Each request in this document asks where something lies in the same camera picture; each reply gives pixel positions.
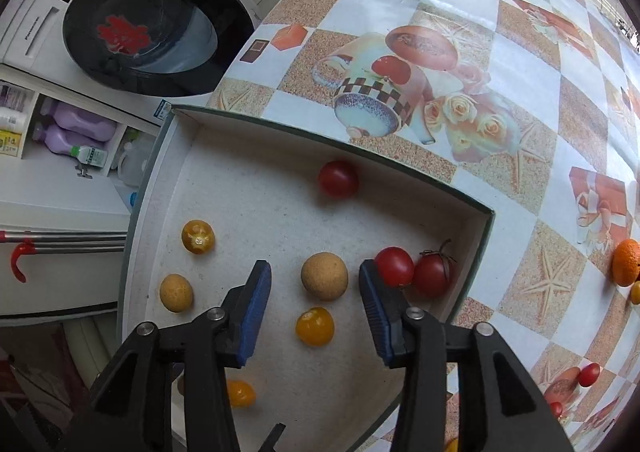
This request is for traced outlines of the red tomato with stem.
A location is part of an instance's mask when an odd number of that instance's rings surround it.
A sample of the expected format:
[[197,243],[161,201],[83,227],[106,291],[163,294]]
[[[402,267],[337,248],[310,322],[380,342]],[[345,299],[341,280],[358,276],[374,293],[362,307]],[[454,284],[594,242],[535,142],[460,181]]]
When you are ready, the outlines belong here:
[[446,252],[450,238],[440,244],[438,250],[424,250],[414,266],[412,286],[418,294],[428,299],[439,298],[449,290],[454,279],[457,261]]

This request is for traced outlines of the red cherry tomato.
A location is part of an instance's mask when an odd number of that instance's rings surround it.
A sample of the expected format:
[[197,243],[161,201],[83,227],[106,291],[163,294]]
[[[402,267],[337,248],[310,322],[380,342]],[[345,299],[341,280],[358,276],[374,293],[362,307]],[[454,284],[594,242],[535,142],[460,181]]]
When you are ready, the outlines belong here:
[[401,288],[411,284],[414,263],[402,248],[386,247],[375,256],[374,262],[378,267],[378,274],[388,287]]
[[589,363],[584,366],[578,376],[578,384],[584,388],[591,387],[599,378],[601,367],[596,362]]

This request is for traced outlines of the yellow cherry tomato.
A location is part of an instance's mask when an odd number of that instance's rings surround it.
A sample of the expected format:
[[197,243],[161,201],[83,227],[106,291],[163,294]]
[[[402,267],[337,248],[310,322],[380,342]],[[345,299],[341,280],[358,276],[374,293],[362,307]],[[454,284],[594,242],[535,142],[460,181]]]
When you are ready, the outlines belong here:
[[295,325],[295,334],[307,346],[326,346],[334,337],[333,316],[326,308],[314,307],[300,315]]

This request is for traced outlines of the yellow tomato in tray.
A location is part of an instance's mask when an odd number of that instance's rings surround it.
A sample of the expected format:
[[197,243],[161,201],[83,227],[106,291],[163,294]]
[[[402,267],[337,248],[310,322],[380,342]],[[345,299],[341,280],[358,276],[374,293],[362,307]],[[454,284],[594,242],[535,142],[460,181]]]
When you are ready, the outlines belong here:
[[183,226],[181,241],[188,252],[204,255],[214,248],[216,236],[213,228],[206,221],[193,219]]

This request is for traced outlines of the small orange mandarin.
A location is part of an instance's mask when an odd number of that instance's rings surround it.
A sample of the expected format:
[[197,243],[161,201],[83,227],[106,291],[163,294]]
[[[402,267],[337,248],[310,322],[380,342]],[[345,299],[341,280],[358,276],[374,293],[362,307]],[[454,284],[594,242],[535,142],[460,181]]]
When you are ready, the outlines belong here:
[[632,238],[616,246],[611,261],[612,280],[621,287],[628,287],[639,276],[640,245]]

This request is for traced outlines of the white tray green rim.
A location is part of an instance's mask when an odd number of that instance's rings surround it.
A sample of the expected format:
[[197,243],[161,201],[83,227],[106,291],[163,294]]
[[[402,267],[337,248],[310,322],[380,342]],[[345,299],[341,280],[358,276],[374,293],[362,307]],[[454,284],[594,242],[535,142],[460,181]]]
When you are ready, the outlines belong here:
[[[331,198],[321,167],[347,160],[359,190]],[[190,220],[214,230],[214,248],[188,252],[181,230]],[[355,450],[396,408],[404,381],[375,351],[358,288],[358,270],[380,250],[416,256],[450,238],[454,282],[422,308],[448,321],[460,308],[489,241],[494,212],[422,172],[297,128],[212,108],[177,106],[156,139],[131,216],[120,280],[119,325],[188,322],[220,305],[245,283],[258,260],[272,285],[254,354],[232,380],[250,384],[254,406],[233,420],[244,451],[257,450],[283,424],[281,451]],[[324,302],[300,280],[316,253],[339,256],[346,292]],[[323,347],[295,334],[302,313],[322,307],[335,333]]]

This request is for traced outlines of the red tomato in tray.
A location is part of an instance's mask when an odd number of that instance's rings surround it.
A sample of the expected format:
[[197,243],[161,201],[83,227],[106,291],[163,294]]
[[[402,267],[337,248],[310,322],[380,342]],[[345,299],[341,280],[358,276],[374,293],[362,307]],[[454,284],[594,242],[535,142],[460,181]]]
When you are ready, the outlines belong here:
[[320,189],[331,198],[350,198],[359,190],[357,168],[347,160],[331,160],[318,175]]

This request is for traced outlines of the purple detergent bottle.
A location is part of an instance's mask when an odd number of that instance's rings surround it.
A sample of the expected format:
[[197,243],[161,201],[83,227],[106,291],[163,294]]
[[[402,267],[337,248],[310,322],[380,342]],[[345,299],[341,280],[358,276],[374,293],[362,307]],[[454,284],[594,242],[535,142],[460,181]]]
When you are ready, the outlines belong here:
[[110,141],[117,128],[114,120],[51,98],[43,100],[40,114],[51,117],[62,129],[99,142]]

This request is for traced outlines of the white washing machine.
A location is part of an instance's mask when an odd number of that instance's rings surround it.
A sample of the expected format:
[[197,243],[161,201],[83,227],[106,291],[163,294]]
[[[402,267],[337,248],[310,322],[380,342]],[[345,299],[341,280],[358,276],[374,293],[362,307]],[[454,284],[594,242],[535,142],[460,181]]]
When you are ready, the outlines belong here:
[[149,123],[206,105],[258,0],[1,0],[1,62]]

